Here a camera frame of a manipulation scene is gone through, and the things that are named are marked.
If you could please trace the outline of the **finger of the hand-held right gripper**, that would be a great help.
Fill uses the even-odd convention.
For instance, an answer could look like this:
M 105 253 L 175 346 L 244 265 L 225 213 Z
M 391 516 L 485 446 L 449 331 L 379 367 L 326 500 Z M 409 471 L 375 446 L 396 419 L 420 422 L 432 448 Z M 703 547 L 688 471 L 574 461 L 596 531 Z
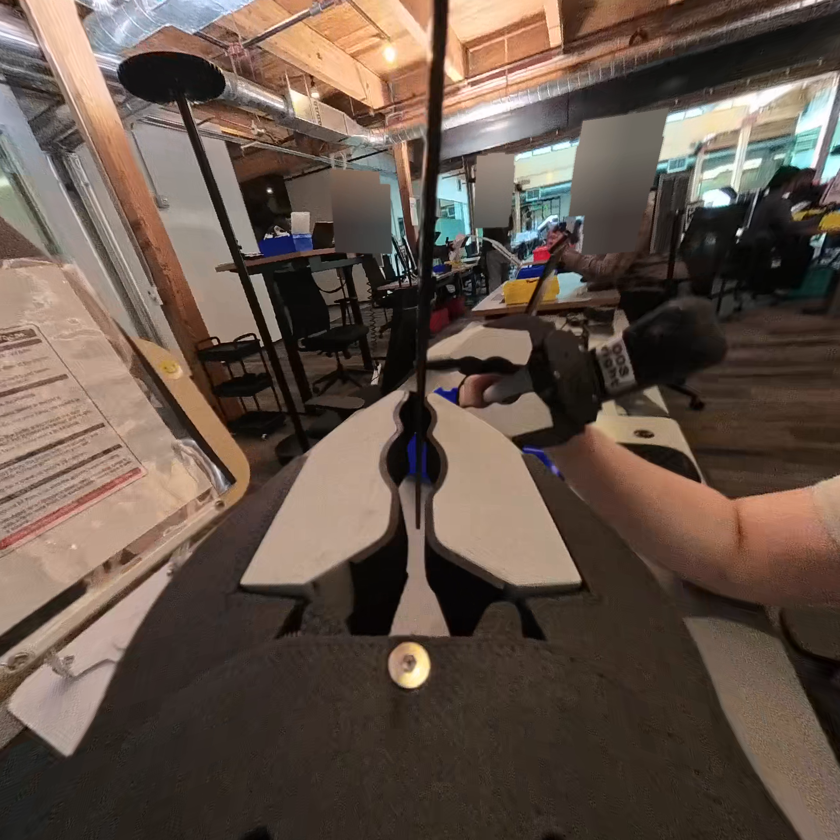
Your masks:
M 507 438 L 558 437 L 549 407 L 536 394 L 520 394 L 501 405 L 501 432 Z
M 437 341 L 427 352 L 426 368 L 463 375 L 508 375 L 526 367 L 531 353 L 527 331 L 472 324 Z

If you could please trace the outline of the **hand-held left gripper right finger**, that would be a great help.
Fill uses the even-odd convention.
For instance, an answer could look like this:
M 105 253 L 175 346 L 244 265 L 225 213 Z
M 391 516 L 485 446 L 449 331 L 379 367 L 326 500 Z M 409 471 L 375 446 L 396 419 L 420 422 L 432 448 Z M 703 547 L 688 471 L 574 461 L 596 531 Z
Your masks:
M 427 504 L 427 540 L 499 589 L 564 592 L 583 580 L 520 450 L 439 394 L 427 397 L 440 473 Z

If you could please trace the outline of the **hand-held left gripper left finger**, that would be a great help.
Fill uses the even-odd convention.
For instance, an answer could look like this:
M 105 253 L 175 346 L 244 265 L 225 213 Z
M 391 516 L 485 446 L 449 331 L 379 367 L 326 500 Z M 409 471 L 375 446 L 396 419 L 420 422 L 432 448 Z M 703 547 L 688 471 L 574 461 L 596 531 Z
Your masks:
M 399 499 L 386 457 L 402 433 L 409 396 L 384 396 L 316 444 L 241 577 L 243 589 L 312 592 L 326 575 L 388 542 Z

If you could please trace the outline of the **black plate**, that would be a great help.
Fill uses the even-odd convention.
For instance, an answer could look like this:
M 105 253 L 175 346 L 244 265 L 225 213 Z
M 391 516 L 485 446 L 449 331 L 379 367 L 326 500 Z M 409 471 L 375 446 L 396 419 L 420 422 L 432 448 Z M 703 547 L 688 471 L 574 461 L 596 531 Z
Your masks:
M 433 279 L 434 244 L 436 239 L 435 204 L 439 177 L 440 146 L 442 139 L 443 109 L 445 100 L 445 58 L 448 37 L 448 1 L 433 2 L 432 52 L 429 61 L 427 96 L 427 131 L 423 158 L 422 219 L 419 242 L 419 278 L 416 307 L 416 396 L 414 400 L 414 434 L 417 447 L 426 443 L 427 426 L 424 420 L 426 394 L 426 357 L 431 336 L 430 322 L 435 282 Z M 419 530 L 423 518 L 423 481 L 414 477 L 415 529 Z

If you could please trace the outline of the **person's right forearm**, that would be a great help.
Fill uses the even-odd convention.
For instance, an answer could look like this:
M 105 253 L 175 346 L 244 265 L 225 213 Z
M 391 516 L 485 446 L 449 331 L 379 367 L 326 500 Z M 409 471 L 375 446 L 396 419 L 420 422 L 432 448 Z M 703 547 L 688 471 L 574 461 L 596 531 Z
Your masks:
M 554 455 L 575 493 L 643 560 L 744 602 L 838 606 L 839 541 L 813 485 L 729 499 L 593 427 Z

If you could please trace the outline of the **grey desk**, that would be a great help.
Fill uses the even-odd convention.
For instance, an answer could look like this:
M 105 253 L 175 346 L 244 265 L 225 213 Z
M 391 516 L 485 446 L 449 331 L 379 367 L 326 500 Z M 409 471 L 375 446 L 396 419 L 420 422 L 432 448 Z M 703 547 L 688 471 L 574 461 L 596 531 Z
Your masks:
M 486 423 L 501 432 L 501 408 Z M 407 584 L 390 630 L 393 636 L 453 634 L 427 577 L 427 504 L 433 482 L 423 481 L 423 518 L 415 529 L 414 476 L 408 473 L 400 500 L 408 532 Z M 838 838 L 838 764 L 805 696 L 793 664 L 753 609 L 725 605 L 690 591 L 666 573 L 658 581 L 676 599 L 693 643 L 741 749 L 800 838 Z M 574 591 L 510 591 L 512 595 L 573 595 Z

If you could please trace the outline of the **person's right hand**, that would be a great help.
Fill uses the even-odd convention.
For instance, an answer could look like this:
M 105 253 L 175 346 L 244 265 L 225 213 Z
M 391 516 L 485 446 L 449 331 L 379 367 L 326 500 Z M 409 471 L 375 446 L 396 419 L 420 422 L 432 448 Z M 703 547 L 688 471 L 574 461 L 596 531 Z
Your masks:
M 512 374 L 468 375 L 458 388 L 457 403 L 460 407 L 475 409 L 511 404 L 522 395 L 513 390 L 517 383 Z

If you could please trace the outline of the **yellow plastic bin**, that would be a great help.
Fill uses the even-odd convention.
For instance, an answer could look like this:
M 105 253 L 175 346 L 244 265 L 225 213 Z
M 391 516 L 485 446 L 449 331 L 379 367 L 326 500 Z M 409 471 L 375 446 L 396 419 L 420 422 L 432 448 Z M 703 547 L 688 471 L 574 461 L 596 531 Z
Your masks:
M 505 305 L 508 307 L 527 306 L 538 284 L 539 279 L 537 277 L 508 280 L 501 286 Z M 560 294 L 560 281 L 557 275 L 551 275 L 546 279 L 541 285 L 541 290 L 541 301 L 555 301 Z

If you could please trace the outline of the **long work table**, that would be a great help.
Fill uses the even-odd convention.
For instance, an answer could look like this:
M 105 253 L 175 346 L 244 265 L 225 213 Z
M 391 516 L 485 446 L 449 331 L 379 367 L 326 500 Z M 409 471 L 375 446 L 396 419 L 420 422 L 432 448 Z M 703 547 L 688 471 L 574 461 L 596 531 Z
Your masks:
M 538 307 L 539 314 L 558 314 L 587 308 L 615 308 L 620 302 L 620 293 L 617 290 L 593 291 L 582 281 L 580 275 L 573 272 L 562 273 L 557 277 L 560 281 L 560 294 L 555 301 L 541 301 Z M 500 319 L 524 314 L 527 306 L 506 306 L 500 286 L 472 308 L 471 317 L 482 320 Z

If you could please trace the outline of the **black wrist rest pad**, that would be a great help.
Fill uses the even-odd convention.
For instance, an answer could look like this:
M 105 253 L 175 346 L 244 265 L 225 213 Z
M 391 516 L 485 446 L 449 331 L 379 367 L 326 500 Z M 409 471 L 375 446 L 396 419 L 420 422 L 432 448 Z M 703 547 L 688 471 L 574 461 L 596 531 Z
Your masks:
M 698 483 L 704 482 L 700 470 L 692 457 L 686 455 L 677 448 L 667 447 L 660 444 L 634 443 L 623 443 L 621 446 L 625 447 L 625 449 L 633 452 L 636 456 L 650 464 L 666 469 L 678 476 L 688 478 L 689 480 L 693 480 Z

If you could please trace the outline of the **black utility cart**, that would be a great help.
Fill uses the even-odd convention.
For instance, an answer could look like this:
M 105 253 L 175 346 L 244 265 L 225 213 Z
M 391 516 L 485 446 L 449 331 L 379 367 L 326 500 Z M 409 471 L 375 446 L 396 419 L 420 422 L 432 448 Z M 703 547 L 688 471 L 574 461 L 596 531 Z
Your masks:
M 196 356 L 232 435 L 264 440 L 285 426 L 287 416 L 256 333 L 230 341 L 204 338 L 196 344 Z

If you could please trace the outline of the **black office chair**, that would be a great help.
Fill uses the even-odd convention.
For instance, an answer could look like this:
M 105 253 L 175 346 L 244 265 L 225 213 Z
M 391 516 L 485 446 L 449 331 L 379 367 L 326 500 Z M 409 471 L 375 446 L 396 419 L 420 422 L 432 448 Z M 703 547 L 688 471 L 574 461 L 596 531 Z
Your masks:
M 320 396 L 331 386 L 347 384 L 364 385 L 368 368 L 350 368 L 344 361 L 350 357 L 350 348 L 363 348 L 368 337 L 368 327 L 349 320 L 333 325 L 329 306 L 310 269 L 277 271 L 273 275 L 276 289 L 276 311 L 287 319 L 290 337 L 284 342 L 287 357 L 303 402 Z M 322 354 L 333 358 L 334 369 L 309 381 L 302 366 L 301 353 Z

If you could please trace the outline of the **high wooden-top table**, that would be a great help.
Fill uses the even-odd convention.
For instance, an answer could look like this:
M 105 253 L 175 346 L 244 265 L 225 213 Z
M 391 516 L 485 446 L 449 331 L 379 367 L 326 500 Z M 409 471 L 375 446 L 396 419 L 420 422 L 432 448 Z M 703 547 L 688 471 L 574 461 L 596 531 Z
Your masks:
M 354 320 L 357 323 L 366 325 L 364 324 L 362 318 L 361 303 L 354 285 L 353 268 L 356 266 L 362 266 L 364 269 L 372 268 L 375 265 L 375 258 L 372 255 L 350 254 L 337 251 L 333 248 L 321 248 L 311 250 L 307 253 L 276 257 L 261 256 L 258 258 L 245 259 L 245 263 L 250 275 L 261 275 L 264 279 L 286 355 L 287 346 L 284 340 L 290 337 L 290 330 L 287 326 L 286 317 L 276 310 L 277 291 L 275 289 L 273 275 L 277 271 L 310 269 L 315 280 L 316 274 L 334 270 L 340 281 L 338 291 L 339 307 L 349 316 L 348 321 Z M 350 348 L 350 357 L 343 363 L 349 368 L 355 369 L 366 367 L 368 368 L 368 372 L 373 371 L 373 358 L 371 355 L 371 347 L 369 345 L 368 336 L 366 345 L 363 348 L 360 349 L 358 345 L 354 345 Z

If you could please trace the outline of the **instruction sheet in clear holder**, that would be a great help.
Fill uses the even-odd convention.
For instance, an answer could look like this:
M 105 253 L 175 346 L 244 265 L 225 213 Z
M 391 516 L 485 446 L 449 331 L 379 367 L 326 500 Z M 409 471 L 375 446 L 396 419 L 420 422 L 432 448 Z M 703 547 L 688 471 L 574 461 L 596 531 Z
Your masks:
M 1 653 L 17 672 L 227 508 L 78 268 L 2 220 Z

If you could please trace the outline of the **white stand base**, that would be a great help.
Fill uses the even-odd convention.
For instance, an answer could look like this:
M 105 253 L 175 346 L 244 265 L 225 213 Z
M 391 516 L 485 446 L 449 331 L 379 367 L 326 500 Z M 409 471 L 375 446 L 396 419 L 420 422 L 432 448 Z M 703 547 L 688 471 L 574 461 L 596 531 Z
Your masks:
M 76 751 L 134 635 L 170 583 L 167 564 L 51 655 L 13 693 L 9 711 L 58 755 Z

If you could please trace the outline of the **black floor lamp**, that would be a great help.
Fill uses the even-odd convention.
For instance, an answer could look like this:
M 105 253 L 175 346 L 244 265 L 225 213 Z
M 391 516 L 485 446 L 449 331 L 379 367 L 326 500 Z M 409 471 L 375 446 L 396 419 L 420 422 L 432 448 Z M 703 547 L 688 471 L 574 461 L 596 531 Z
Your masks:
M 193 116 L 192 105 L 194 103 L 217 99 L 225 91 L 226 77 L 224 73 L 208 59 L 201 56 L 192 56 L 177 51 L 151 51 L 122 60 L 118 69 L 118 77 L 123 88 L 136 98 L 160 106 L 174 103 L 181 114 L 185 132 L 192 146 L 209 200 L 222 229 L 259 336 L 265 345 L 270 368 L 283 396 L 297 446 L 303 454 L 307 453 L 310 449 L 309 438 L 302 425 L 297 405 L 282 370 L 277 348 L 271 338 L 266 318 L 246 267 L 245 258 L 238 246 L 222 193 L 219 190 Z

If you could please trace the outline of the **large silver air duct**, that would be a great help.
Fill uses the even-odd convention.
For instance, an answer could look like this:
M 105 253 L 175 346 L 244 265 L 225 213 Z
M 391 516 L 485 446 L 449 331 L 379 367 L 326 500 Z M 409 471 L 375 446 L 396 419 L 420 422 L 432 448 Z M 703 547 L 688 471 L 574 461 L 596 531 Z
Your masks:
M 126 91 L 119 80 L 119 66 L 128 48 L 92 46 L 101 75 L 123 120 L 137 119 L 155 104 Z M 417 123 L 391 132 L 367 128 L 350 115 L 297 91 L 272 91 L 235 72 L 220 68 L 224 89 L 194 102 L 225 106 L 269 119 L 284 130 L 331 144 L 354 148 L 384 149 L 425 137 L 426 125 Z M 22 13 L 2 6 L 2 73 L 43 93 L 62 94 L 37 37 Z

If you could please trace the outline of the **wooden post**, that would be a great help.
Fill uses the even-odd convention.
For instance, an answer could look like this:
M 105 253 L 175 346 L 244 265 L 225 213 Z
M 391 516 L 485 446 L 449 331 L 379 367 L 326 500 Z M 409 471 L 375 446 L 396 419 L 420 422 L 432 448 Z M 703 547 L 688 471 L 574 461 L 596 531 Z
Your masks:
M 132 245 L 161 298 L 162 311 L 194 382 L 219 416 L 241 414 L 235 401 L 219 401 L 196 355 L 209 336 L 159 209 L 132 152 L 105 77 L 71 1 L 23 1 L 22 7 L 82 139 L 118 208 Z

